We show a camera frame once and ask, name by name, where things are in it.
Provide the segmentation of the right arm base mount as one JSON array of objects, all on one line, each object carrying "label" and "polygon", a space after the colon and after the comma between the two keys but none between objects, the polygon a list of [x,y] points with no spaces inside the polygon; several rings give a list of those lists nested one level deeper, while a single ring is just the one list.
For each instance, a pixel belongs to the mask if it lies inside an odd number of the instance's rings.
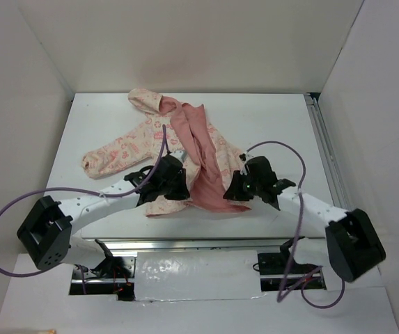
[{"label": "right arm base mount", "polygon": [[[259,253],[258,261],[252,265],[252,269],[259,273],[260,289],[262,292],[278,291],[283,273],[285,271],[286,259],[280,253]],[[288,274],[285,288],[292,287],[299,279],[316,266],[311,264],[293,264]]]}]

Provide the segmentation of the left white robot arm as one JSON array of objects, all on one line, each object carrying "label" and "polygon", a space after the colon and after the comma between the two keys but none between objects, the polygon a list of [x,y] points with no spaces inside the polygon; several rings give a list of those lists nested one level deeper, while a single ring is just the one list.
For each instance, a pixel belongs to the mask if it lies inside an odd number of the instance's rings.
[{"label": "left white robot arm", "polygon": [[183,167],[186,156],[184,150],[169,153],[157,166],[130,173],[97,196],[81,196],[61,202],[44,196],[19,227],[17,237],[41,271],[64,263],[90,269],[99,278],[107,277],[123,262],[101,241],[84,240],[76,237],[76,232],[111,214],[134,209],[160,197],[188,199]]}]

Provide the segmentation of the pink and cream jacket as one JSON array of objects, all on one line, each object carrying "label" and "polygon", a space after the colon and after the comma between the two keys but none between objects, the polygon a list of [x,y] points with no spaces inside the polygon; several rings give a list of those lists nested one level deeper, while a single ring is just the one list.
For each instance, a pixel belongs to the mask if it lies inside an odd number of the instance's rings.
[{"label": "pink and cream jacket", "polygon": [[81,160],[87,176],[99,179],[146,159],[158,164],[172,159],[182,165],[189,198],[175,201],[159,196],[146,204],[148,217],[176,213],[188,206],[223,214],[250,209],[247,202],[224,198],[233,173],[244,165],[242,151],[207,119],[203,105],[192,106],[143,88],[130,91],[127,98],[146,119],[112,142],[87,152]]}]

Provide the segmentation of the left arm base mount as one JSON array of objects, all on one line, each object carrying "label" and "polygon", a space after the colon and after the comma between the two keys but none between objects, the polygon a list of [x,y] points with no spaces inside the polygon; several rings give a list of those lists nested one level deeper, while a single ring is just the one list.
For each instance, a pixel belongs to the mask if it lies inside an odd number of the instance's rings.
[{"label": "left arm base mount", "polygon": [[70,296],[115,296],[134,301],[136,257],[112,257],[95,269],[76,265],[70,281]]}]

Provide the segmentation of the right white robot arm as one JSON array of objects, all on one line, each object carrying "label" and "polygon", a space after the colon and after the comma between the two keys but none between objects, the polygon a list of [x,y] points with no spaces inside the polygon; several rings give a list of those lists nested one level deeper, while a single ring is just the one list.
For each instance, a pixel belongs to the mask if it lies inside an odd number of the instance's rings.
[{"label": "right white robot arm", "polygon": [[280,256],[283,270],[294,273],[304,264],[331,267],[339,278],[352,283],[385,261],[386,251],[364,210],[347,211],[300,191],[294,182],[279,179],[264,156],[241,154],[240,158],[244,168],[233,173],[225,199],[260,198],[324,233],[324,239],[293,241]]}]

